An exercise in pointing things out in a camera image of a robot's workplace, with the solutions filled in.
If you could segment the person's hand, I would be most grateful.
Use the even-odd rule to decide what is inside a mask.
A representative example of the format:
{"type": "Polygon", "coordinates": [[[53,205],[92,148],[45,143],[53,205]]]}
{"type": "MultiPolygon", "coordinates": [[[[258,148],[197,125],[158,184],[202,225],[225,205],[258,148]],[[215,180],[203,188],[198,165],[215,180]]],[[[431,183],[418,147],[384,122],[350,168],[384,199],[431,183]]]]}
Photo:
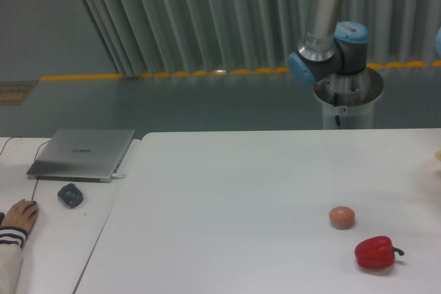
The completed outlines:
{"type": "Polygon", "coordinates": [[[1,221],[1,229],[18,229],[29,235],[33,228],[29,218],[34,202],[22,199],[15,203],[1,221]]]}

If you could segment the white striped sleeve forearm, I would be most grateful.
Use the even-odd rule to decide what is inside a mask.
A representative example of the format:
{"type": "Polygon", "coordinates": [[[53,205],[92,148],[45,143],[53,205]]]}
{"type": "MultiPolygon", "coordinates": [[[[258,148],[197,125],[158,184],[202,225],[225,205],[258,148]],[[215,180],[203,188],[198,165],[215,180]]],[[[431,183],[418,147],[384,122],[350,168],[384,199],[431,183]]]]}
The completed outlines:
{"type": "Polygon", "coordinates": [[[1,225],[1,293],[16,291],[27,238],[28,232],[21,227],[1,225]]]}

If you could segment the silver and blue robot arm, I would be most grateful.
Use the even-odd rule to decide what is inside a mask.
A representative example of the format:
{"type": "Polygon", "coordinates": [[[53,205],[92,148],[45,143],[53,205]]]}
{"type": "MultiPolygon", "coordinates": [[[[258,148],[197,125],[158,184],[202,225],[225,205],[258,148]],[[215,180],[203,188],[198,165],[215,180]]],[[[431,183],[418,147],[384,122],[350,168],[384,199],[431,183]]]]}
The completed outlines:
{"type": "Polygon", "coordinates": [[[368,61],[431,63],[439,52],[440,0],[310,0],[288,64],[298,81],[314,85],[357,74],[368,61]]]}

